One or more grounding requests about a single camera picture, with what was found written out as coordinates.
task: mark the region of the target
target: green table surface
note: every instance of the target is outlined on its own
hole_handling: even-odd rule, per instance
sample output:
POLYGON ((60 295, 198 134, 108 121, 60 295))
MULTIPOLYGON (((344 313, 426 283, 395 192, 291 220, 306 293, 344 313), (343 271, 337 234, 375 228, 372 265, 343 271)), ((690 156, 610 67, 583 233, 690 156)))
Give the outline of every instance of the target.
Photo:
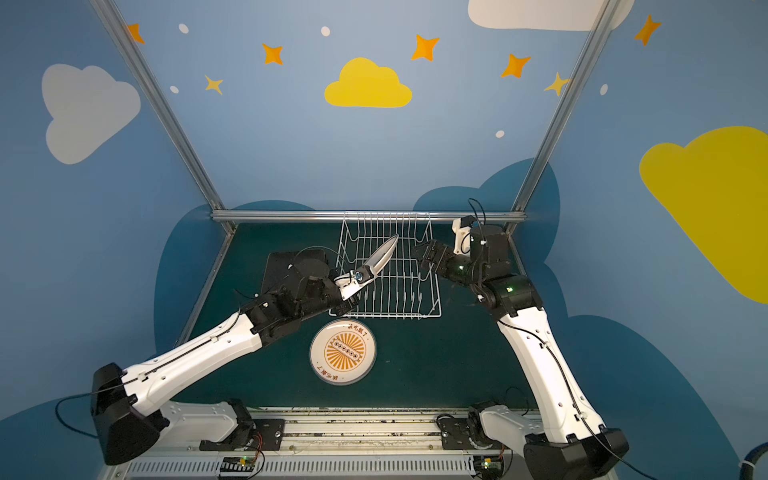
MULTIPOLYGON (((261 287, 266 258, 273 251, 339 245, 337 223, 240 225, 219 270, 192 337, 206 332, 261 287)), ((448 225, 433 227, 435 238, 452 243, 448 225)), ((229 362, 179 393, 178 402, 216 403, 241 399, 247 406, 469 407, 489 399, 511 408, 535 407, 512 348, 473 295, 440 280, 442 317, 364 319, 376 338, 377 357, 366 377, 332 386, 310 365, 310 343, 336 318, 323 314, 297 333, 229 362)))

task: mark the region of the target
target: metal wire rack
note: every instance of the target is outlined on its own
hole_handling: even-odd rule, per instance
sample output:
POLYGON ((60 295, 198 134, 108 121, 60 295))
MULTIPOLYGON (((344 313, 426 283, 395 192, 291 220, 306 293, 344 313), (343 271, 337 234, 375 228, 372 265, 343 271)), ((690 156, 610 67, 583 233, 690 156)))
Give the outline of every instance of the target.
POLYGON ((432 239, 429 215, 347 212, 339 236, 339 275, 362 264, 392 235, 397 248, 381 275, 360 292, 352 318, 422 319, 442 315, 437 276, 419 269, 415 247, 432 239))

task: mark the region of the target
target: white plate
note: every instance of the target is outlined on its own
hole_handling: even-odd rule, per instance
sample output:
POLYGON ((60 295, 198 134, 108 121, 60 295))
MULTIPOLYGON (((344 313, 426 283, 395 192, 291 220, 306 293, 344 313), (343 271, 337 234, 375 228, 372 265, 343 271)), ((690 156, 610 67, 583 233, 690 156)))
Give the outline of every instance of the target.
POLYGON ((376 360, 376 339, 364 324, 341 319, 325 325, 310 346, 315 373, 331 385, 357 382, 376 360))

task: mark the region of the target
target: yellow star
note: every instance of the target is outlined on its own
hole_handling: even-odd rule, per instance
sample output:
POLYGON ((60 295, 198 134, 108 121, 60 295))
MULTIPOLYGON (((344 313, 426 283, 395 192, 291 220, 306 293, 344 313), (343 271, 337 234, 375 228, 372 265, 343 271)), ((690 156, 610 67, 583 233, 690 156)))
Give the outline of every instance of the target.
POLYGON ((650 40, 650 36, 654 34, 657 28, 661 26, 661 23, 656 23, 653 20, 651 20, 650 15, 648 15, 648 20, 645 21, 645 26, 642 30, 640 30, 640 33, 634 36, 635 40, 642 40, 643 46, 648 45, 648 40, 650 40))
POLYGON ((530 59, 531 57, 517 58, 514 55, 509 55, 509 65, 507 65, 507 69, 502 73, 502 78, 508 75, 514 75, 515 77, 520 78, 520 75, 523 74, 523 67, 530 59))
POLYGON ((137 41, 139 43, 142 43, 142 44, 144 43, 144 39, 141 37, 141 35, 139 35, 139 24, 138 23, 136 25, 129 25, 128 26, 128 31, 131 33, 131 37, 133 37, 135 41, 137 41))
POLYGON ((417 58, 426 58, 432 61, 432 49, 437 45, 439 38, 433 38, 432 40, 425 40, 424 38, 416 36, 416 51, 413 52, 411 60, 417 58))
POLYGON ((206 90, 215 90, 215 91, 219 92, 219 95, 221 95, 221 90, 219 90, 219 84, 223 80, 213 81, 210 78, 208 78, 208 75, 205 76, 205 79, 208 80, 208 86, 205 87, 205 89, 206 90))
POLYGON ((265 43, 261 44, 264 46, 264 51, 266 52, 266 60, 264 60, 264 64, 268 63, 276 63, 278 65, 282 65, 283 61, 280 60, 280 51, 283 50, 283 47, 267 47, 265 43))
POLYGON ((560 72, 556 73, 555 76, 556 76, 556 79, 554 80, 554 84, 546 87, 544 91, 554 90, 558 93, 558 97, 559 97, 561 90, 563 88, 563 85, 567 84, 569 81, 571 81, 571 79, 566 78, 565 80, 563 80, 562 78, 560 78, 560 72))

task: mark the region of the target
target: wall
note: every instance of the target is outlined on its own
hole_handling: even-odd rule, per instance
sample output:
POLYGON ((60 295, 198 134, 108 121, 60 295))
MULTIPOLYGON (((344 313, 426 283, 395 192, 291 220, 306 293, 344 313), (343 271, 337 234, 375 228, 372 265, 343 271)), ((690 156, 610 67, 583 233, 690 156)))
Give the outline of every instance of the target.
POLYGON ((515 234, 585 392, 658 478, 736 478, 768 440, 766 23, 765 2, 637 0, 515 234))
POLYGON ((55 400, 169 348, 223 233, 87 0, 4 2, 0 45, 3 475, 93 478, 55 400))
POLYGON ((601 3, 118 6, 229 208, 411 210, 534 156, 601 3))

